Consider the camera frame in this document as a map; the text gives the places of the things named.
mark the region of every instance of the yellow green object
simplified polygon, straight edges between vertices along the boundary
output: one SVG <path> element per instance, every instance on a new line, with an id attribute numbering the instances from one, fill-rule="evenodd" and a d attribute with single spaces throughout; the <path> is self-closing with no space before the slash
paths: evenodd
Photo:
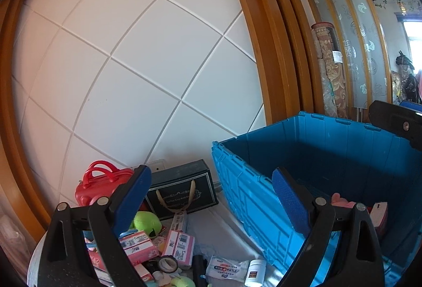
<path id="1" fill-rule="evenodd" d="M 171 287 L 195 287 L 195 282 L 186 276 L 176 276 L 171 279 Z"/>
<path id="2" fill-rule="evenodd" d="M 162 228 L 158 217 L 147 211 L 138 211 L 133 220 L 133 225 L 138 231 L 145 231 L 150 238 L 157 236 Z"/>

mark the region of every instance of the wall outlet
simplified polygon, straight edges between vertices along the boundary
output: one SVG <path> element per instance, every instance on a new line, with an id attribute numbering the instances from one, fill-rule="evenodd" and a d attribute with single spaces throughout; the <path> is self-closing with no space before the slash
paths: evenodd
<path id="1" fill-rule="evenodd" d="M 165 160 L 157 159 L 156 161 L 148 162 L 146 165 L 151 169 L 151 172 L 158 172 L 165 169 Z"/>

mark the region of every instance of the window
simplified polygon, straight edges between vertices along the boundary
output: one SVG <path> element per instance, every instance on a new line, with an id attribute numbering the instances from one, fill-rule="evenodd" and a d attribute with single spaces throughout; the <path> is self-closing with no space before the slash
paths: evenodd
<path id="1" fill-rule="evenodd" d="M 422 22 L 404 22 L 415 73 L 422 69 Z"/>

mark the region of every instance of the pink plush toy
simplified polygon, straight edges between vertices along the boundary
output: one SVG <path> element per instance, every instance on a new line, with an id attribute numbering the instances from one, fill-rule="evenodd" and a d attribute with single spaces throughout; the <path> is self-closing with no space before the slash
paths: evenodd
<path id="1" fill-rule="evenodd" d="M 339 207 L 346 207 L 346 208 L 353 208 L 355 205 L 355 202 L 353 201 L 347 201 L 345 198 L 340 197 L 340 193 L 334 193 L 331 197 L 331 204 L 333 206 L 339 206 Z"/>

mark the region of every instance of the black gift box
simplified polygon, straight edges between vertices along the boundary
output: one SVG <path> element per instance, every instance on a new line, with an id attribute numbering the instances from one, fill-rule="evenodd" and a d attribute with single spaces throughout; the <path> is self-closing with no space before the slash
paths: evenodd
<path id="1" fill-rule="evenodd" d="M 210 169 L 203 159 L 152 173 L 152 183 L 145 200 L 160 220 L 170 219 L 174 213 L 159 201 L 157 190 L 170 209 L 180 209 L 188 204 L 191 182 L 195 192 L 187 213 L 203 210 L 218 204 Z"/>

